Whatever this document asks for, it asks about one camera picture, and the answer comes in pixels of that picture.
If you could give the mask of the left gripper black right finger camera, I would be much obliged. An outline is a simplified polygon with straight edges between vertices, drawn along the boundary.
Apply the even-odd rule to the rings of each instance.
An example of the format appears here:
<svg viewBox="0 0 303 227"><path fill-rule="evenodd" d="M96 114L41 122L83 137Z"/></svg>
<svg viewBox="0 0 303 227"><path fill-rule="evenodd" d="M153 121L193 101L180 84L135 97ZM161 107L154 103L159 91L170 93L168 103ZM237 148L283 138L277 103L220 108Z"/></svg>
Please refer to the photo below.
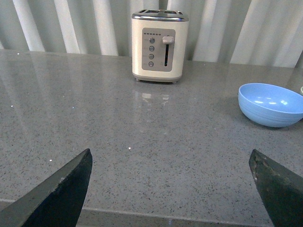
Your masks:
<svg viewBox="0 0 303 227"><path fill-rule="evenodd" d="M254 149L250 170L263 205L276 227L303 225L303 178Z"/></svg>

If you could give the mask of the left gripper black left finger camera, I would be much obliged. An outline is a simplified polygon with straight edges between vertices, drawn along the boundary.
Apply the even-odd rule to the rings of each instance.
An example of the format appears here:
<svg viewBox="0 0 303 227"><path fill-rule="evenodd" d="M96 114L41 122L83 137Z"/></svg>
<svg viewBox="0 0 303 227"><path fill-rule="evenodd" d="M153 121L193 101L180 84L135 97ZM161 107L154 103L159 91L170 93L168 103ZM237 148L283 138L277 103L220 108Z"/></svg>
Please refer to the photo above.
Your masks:
<svg viewBox="0 0 303 227"><path fill-rule="evenodd" d="M92 154L74 159L0 212L2 227L74 227L87 194Z"/></svg>

